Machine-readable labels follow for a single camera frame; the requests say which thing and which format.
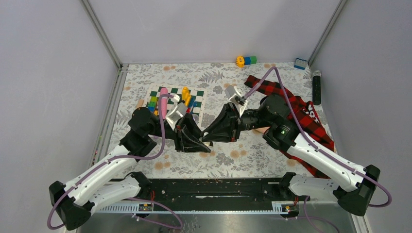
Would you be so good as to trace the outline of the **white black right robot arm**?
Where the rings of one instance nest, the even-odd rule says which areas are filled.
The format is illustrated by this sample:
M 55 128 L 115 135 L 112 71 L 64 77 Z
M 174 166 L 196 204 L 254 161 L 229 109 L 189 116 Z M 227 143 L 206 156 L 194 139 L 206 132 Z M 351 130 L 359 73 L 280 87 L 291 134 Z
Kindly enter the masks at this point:
M 347 212 L 364 216 L 376 190 L 380 169 L 348 161 L 318 143 L 298 125 L 287 119 L 290 108 L 279 95 L 266 96 L 257 109 L 238 112 L 240 105 L 228 102 L 217 118 L 201 133 L 203 142 L 235 142 L 242 131 L 268 129 L 263 139 L 273 149 L 303 160 L 326 175 L 326 178 L 303 178 L 288 172 L 279 186 L 285 200 L 311 196 L 332 200 Z

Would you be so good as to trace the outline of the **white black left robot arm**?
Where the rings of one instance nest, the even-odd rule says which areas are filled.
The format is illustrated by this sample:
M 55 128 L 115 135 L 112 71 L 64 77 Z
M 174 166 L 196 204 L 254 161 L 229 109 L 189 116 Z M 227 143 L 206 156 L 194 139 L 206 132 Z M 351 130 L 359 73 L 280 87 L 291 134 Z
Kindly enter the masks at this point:
M 158 158 L 167 139 L 174 141 L 177 152 L 211 152 L 212 143 L 202 141 L 200 128 L 183 104 L 165 116 L 156 116 L 146 107 L 137 108 L 128 125 L 130 131 L 98 163 L 66 183 L 50 185 L 50 215 L 57 213 L 67 230 L 79 228 L 97 210 L 119 200 L 149 197 L 149 180 L 142 173 L 133 173 L 116 184 L 107 182 L 132 164 Z

